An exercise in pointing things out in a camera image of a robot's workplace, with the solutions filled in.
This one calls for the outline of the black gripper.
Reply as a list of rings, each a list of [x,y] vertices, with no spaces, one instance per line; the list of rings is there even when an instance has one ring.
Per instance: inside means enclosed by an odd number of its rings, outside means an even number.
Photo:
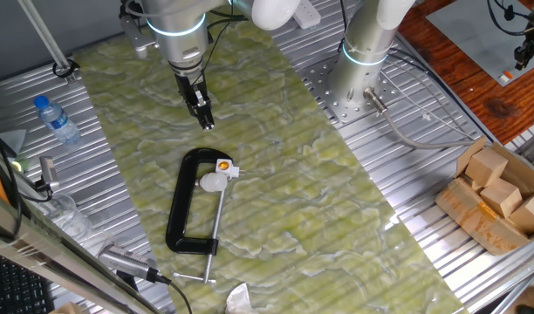
[[[208,100],[203,71],[193,72],[188,76],[176,74],[175,78],[179,93],[188,107],[189,114],[198,120],[203,130],[212,130],[215,127],[215,122]]]

